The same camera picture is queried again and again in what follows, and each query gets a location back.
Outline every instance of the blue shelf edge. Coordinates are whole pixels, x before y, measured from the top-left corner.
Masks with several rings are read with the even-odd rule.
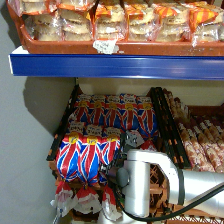
[[[9,55],[14,76],[224,80],[224,57]]]

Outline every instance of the union jack packaging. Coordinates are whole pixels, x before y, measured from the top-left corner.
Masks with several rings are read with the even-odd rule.
[[[101,163],[109,165],[112,162],[115,152],[120,148],[120,134],[118,128],[104,128],[100,151]]]
[[[138,129],[138,109],[136,104],[136,96],[132,94],[121,94],[121,128],[126,130]]]
[[[84,185],[92,186],[98,182],[101,136],[101,126],[87,125],[78,162],[78,176]]]
[[[105,96],[93,95],[89,106],[90,124],[104,125]]]
[[[143,138],[158,135],[156,114],[150,97],[137,97],[139,132]]]
[[[57,208],[58,217],[65,216],[73,207],[73,191],[68,183],[78,177],[78,158],[82,145],[82,133],[72,131],[70,134],[66,134],[59,147],[56,163],[62,181],[57,187],[55,200],[51,201],[51,205]]]
[[[122,216],[122,214],[117,211],[113,190],[108,187],[108,185],[104,188],[102,207],[104,215],[109,220],[116,221]]]
[[[89,106],[91,96],[86,94],[80,94],[74,105],[74,117],[75,121],[88,122],[89,121]]]
[[[119,96],[107,95],[105,101],[105,127],[121,127],[121,103]]]
[[[73,208],[83,214],[97,213],[102,209],[98,197],[98,194],[91,187],[83,187],[73,199]]]

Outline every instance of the white wall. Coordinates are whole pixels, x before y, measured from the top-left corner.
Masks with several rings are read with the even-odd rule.
[[[55,186],[46,157],[73,79],[10,74],[8,54],[19,41],[4,2],[0,3],[0,223],[48,224],[55,217],[50,206]]]
[[[52,223],[54,179],[45,161],[67,99],[71,78],[27,78],[10,74],[8,54],[19,45],[5,3],[0,3],[0,223]],[[85,93],[145,95],[150,86],[173,91],[186,104],[220,105],[224,82],[80,79]]]

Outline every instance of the packaged bread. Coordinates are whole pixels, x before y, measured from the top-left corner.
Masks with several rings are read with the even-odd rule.
[[[119,0],[100,0],[95,13],[96,40],[123,40],[127,22]]]
[[[173,42],[188,40],[190,27],[188,23],[189,11],[178,3],[152,4],[155,13],[159,15],[160,29],[157,42]]]
[[[56,11],[53,14],[33,16],[34,39],[39,41],[61,41],[61,19]]]
[[[58,0],[60,9],[88,11],[95,5],[95,0]]]
[[[153,8],[148,7],[144,0],[125,0],[124,7],[128,19],[128,40],[153,40],[158,24]]]
[[[89,12],[60,10],[65,41],[92,40],[92,23]]]
[[[8,3],[18,16],[51,13],[57,9],[56,0],[9,0]]]
[[[184,4],[189,8],[192,45],[199,42],[219,41],[219,30],[223,23],[224,10],[207,2]]]

